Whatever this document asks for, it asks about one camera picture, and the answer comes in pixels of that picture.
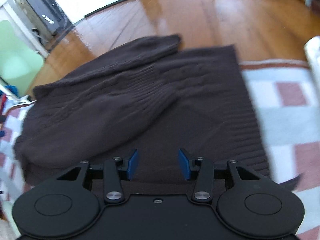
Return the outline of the dark brown knit sweater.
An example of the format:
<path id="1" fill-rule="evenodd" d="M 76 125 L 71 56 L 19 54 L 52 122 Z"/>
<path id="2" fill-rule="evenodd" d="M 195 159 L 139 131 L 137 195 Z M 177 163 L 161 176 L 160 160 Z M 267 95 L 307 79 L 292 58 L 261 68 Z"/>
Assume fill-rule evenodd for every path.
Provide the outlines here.
<path id="1" fill-rule="evenodd" d="M 83 160 L 99 165 L 137 150 L 126 193 L 191 192 L 181 148 L 270 177 L 235 47 L 180 44 L 178 35 L 139 38 L 35 87 L 14 146 L 25 182 L 36 186 Z"/>

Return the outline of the checkered plaid blanket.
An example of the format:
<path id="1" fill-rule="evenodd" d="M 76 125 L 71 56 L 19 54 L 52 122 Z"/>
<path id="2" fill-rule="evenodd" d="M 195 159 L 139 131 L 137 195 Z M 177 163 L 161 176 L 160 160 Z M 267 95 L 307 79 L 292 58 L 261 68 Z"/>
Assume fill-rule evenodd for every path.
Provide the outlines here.
<path id="1" fill-rule="evenodd" d="M 319 141 L 319 105 L 306 72 L 294 74 L 292 67 L 271 67 L 241 74 L 257 117 L 270 176 L 278 181 L 296 177 L 300 169 L 289 153 L 308 155 Z"/>

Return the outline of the green panel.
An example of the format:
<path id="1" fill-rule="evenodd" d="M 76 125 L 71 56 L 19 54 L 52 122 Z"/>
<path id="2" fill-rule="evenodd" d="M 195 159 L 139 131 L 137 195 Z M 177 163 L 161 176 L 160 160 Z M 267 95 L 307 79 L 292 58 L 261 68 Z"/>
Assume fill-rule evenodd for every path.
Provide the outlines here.
<path id="1" fill-rule="evenodd" d="M 40 69 L 44 58 L 30 49 L 19 37 L 7 20 L 1 21 L 1 78 L 16 86 L 24 95 Z"/>

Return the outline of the white cloth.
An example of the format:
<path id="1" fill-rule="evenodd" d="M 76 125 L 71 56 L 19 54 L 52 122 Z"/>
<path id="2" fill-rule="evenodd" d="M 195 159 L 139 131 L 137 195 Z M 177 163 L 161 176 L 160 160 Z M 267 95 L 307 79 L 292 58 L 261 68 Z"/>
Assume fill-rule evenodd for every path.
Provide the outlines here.
<path id="1" fill-rule="evenodd" d="M 314 75 L 315 82 L 316 82 L 317 86 L 319 87 L 320 37 L 315 36 L 312 39 L 310 39 L 308 42 L 306 42 L 306 44 L 304 46 L 304 51 L 305 51 L 306 59 L 307 59 L 309 66 L 312 70 L 312 73 Z"/>

